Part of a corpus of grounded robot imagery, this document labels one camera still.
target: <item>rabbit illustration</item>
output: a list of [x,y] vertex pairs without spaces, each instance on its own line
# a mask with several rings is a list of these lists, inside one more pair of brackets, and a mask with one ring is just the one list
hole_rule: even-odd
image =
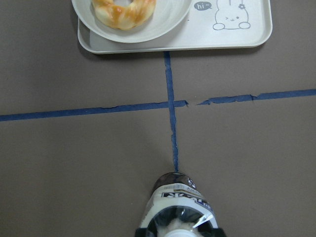
[[215,30],[248,29],[248,12],[243,0],[217,0],[218,11],[215,14]]

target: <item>white bowl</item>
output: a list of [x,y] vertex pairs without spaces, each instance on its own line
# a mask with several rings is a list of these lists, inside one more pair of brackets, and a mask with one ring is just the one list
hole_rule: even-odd
[[188,14],[192,0],[157,0],[152,17],[128,31],[112,29],[94,14],[91,0],[72,0],[79,19],[94,33],[112,41],[139,43],[158,38],[176,27]]

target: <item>speech bubble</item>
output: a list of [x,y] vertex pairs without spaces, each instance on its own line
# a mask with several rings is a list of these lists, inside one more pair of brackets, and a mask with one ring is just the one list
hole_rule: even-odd
[[205,11],[208,9],[212,9],[212,4],[208,1],[199,1],[194,4],[194,8],[198,11]]

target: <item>bottle cap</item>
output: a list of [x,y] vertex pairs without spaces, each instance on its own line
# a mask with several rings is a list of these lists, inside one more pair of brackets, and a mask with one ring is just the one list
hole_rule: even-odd
[[174,230],[167,233],[164,237],[197,237],[197,235],[187,230]]

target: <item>blue tape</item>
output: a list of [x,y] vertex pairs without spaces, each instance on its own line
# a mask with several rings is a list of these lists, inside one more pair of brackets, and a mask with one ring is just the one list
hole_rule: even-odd
[[179,159],[178,159],[178,145],[177,145],[177,134],[176,134],[176,113],[175,113],[175,102],[174,102],[174,91],[173,91],[173,78],[171,70],[171,58],[170,52],[164,52],[164,64],[166,71],[166,80],[167,80],[167,91],[168,91],[168,107],[170,113],[170,126],[171,126],[171,141],[173,149],[173,164],[176,172],[179,171]]
[[[176,107],[183,107],[187,104],[186,101],[177,101]],[[121,105],[111,108],[86,108],[75,110],[59,110],[49,112],[35,112],[26,114],[14,114],[14,115],[0,115],[0,121],[12,121],[12,120],[24,120],[24,119],[44,119],[44,118],[56,118],[78,115],[93,115],[93,114],[107,114],[118,113],[128,111],[139,110],[153,110],[153,109],[166,109],[169,108],[168,102],[161,103],[148,103],[148,104],[136,104],[136,105]]]
[[244,101],[254,101],[254,100],[272,100],[272,99],[313,96],[313,95],[316,95],[316,89],[263,93],[258,96],[238,95],[238,96],[231,96],[231,97],[229,96],[214,97],[214,98],[209,98],[208,100],[205,100],[198,105],[210,105],[212,103],[224,104],[224,103],[244,102]]

